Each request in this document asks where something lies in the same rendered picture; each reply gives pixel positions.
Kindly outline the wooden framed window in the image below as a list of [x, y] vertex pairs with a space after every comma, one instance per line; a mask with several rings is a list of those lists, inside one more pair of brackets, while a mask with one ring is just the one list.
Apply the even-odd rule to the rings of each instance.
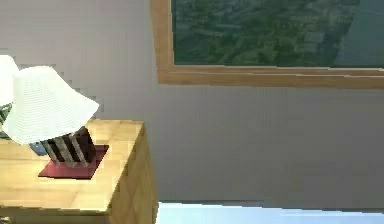
[[150, 0], [158, 81], [384, 89], [384, 0]]

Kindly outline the white shade table lamp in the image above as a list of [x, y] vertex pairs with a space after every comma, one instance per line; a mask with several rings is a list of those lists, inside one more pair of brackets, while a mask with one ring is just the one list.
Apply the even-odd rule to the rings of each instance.
[[49, 162], [41, 177], [89, 180], [108, 151], [86, 128], [98, 108], [52, 67], [28, 67], [14, 76], [14, 103], [2, 129], [17, 144], [43, 146]]

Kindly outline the white lamp shade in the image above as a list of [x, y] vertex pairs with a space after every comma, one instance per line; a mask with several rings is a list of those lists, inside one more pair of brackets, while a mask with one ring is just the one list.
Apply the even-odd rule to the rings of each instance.
[[0, 106], [14, 100], [14, 75], [19, 71], [14, 59], [9, 55], [0, 55]]

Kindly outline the small blue grey object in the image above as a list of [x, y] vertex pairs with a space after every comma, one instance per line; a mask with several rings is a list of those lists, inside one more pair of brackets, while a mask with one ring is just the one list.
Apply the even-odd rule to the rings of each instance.
[[44, 156], [47, 154], [47, 151], [45, 150], [44, 148], [44, 145], [41, 144], [40, 142], [37, 142], [37, 143], [31, 143], [29, 145], [29, 147], [31, 148], [31, 150], [38, 156]]

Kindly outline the light wooden cabinet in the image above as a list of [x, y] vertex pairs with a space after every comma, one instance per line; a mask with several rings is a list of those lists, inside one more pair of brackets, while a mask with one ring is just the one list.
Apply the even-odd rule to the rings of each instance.
[[0, 224], [156, 224], [145, 124], [96, 119], [87, 128], [108, 147], [89, 180], [43, 178], [47, 156], [0, 139]]

